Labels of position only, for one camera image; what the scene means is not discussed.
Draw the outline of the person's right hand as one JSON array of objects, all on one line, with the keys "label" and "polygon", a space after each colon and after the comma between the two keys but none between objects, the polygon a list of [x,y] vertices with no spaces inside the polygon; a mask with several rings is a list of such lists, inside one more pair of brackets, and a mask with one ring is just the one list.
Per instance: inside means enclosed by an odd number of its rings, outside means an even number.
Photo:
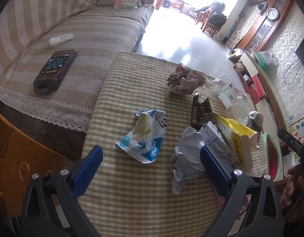
[{"label": "person's right hand", "polygon": [[[292,166],[288,170],[288,174],[290,174],[291,177],[288,179],[285,189],[283,190],[283,194],[280,198],[280,205],[281,205],[282,209],[289,207],[292,203],[291,197],[295,192],[295,186],[294,186],[294,182],[293,182],[294,181],[293,175],[295,172],[295,168],[296,168],[296,166]],[[297,186],[300,188],[300,190],[304,194],[304,177],[303,176],[299,177]],[[301,219],[303,216],[304,216],[304,197],[301,200],[298,207],[293,211],[293,213],[287,217],[287,221],[289,223],[294,223],[294,222],[298,221],[299,219]]]}]

